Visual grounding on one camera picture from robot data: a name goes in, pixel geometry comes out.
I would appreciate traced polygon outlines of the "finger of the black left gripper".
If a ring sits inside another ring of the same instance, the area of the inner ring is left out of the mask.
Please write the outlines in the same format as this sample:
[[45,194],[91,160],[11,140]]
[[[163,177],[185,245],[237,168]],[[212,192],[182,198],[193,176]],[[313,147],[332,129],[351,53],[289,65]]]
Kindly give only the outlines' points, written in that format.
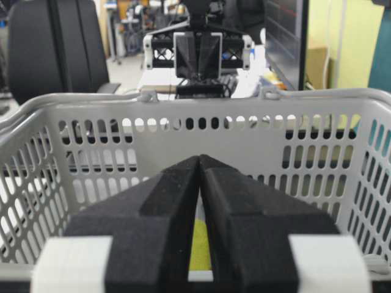
[[222,34],[206,32],[200,37],[198,74],[219,77],[221,73]]
[[174,33],[174,67],[176,76],[196,76],[198,59],[193,32]]

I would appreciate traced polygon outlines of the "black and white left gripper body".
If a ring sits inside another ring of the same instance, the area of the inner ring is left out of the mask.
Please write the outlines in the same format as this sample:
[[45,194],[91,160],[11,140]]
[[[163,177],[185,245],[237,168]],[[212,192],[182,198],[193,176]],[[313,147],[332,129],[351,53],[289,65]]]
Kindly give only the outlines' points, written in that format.
[[182,21],[149,32],[143,39],[144,66],[171,68],[180,78],[177,98],[229,98],[224,70],[249,70],[252,38],[207,21]]

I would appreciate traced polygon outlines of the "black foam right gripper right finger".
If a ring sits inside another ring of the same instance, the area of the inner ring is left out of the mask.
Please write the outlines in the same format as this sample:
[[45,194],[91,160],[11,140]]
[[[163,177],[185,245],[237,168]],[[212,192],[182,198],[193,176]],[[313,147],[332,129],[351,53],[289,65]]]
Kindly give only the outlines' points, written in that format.
[[205,154],[205,214],[242,292],[371,292],[356,241],[312,204]]

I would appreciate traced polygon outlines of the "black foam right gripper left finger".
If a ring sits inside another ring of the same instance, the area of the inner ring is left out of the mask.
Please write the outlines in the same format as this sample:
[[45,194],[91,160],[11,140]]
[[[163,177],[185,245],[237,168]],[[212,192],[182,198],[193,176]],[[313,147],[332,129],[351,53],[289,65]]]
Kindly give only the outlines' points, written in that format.
[[33,292],[164,292],[188,280],[199,158],[73,214],[49,239]]

